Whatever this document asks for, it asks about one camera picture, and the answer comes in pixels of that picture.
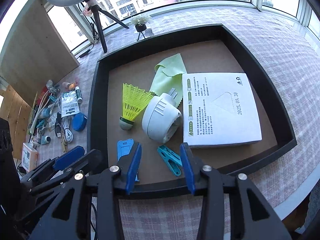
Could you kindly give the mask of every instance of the black tray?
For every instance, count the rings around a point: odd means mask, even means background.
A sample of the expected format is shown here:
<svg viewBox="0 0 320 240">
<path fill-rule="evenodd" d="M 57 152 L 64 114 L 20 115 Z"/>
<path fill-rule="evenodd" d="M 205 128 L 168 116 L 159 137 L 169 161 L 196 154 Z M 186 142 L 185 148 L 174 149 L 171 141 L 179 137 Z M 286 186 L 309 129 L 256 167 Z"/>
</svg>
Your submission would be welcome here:
<svg viewBox="0 0 320 240">
<path fill-rule="evenodd" d="M 297 141 L 284 104 L 262 66 L 252 53 L 222 24 L 201 25 L 180 29 L 118 49 L 97 62 L 88 111 L 87 152 L 102 151 L 104 160 L 93 172 L 100 173 L 109 167 L 107 147 L 107 103 L 109 71 L 134 60 L 202 41 L 221 40 L 238 61 L 259 96 L 274 131 L 277 145 L 257 155 L 218 168 L 220 173 L 236 175 L 250 174 L 272 163 L 293 147 Z M 166 182 L 136 185 L 126 198 L 144 199 L 188 194 L 184 178 Z"/>
</svg>

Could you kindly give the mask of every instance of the yellow plastic shuttlecock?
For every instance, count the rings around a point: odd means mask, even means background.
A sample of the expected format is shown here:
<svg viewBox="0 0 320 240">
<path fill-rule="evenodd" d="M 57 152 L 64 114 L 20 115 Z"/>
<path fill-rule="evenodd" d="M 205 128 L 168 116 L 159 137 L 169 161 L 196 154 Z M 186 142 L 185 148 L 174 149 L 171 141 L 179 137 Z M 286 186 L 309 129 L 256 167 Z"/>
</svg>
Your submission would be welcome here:
<svg viewBox="0 0 320 240">
<path fill-rule="evenodd" d="M 123 84 L 122 116 L 119 125 L 122 130 L 130 130 L 137 115 L 149 104 L 153 95 L 133 85 Z"/>
</svg>

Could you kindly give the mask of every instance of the glue stick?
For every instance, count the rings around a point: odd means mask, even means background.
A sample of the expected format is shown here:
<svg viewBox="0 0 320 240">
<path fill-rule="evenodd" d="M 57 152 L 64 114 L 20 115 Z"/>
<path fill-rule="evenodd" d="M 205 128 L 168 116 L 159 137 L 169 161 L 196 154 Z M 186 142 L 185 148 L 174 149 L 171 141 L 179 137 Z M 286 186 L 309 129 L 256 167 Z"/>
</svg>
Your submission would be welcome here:
<svg viewBox="0 0 320 240">
<path fill-rule="evenodd" d="M 75 90 L 76 90 L 76 96 L 77 96 L 78 104 L 81 104 L 82 103 L 82 97 L 81 97 L 80 87 L 76 87 Z"/>
</svg>

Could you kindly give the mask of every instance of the red object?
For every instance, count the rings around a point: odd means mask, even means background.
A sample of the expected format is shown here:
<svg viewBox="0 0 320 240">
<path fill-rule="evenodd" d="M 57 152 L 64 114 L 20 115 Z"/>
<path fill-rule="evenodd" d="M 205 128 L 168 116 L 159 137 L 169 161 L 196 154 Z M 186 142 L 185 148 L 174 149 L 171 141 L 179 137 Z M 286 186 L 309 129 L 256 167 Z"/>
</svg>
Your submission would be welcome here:
<svg viewBox="0 0 320 240">
<path fill-rule="evenodd" d="M 38 99 L 37 99 L 37 105 L 38 105 L 38 106 L 40 105 L 41 100 L 42 100 L 44 94 L 45 94 L 47 91 L 48 91 L 47 87 L 44 87 L 44 88 L 41 90 L 41 93 L 40 93 L 40 95 L 39 95 L 39 97 L 38 97 Z"/>
</svg>

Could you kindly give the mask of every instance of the green cloth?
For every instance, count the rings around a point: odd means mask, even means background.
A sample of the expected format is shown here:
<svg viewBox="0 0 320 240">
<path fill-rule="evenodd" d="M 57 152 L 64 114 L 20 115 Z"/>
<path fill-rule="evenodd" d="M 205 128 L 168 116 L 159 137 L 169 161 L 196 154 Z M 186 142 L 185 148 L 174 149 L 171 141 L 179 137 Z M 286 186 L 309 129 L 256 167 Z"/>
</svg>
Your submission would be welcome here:
<svg viewBox="0 0 320 240">
<path fill-rule="evenodd" d="M 155 66 L 155 71 L 156 75 L 151 84 L 150 92 L 160 96 L 174 88 L 178 93 L 174 99 L 176 107 L 178 107 L 182 100 L 182 74 L 187 73 L 180 53 L 165 58 Z"/>
</svg>

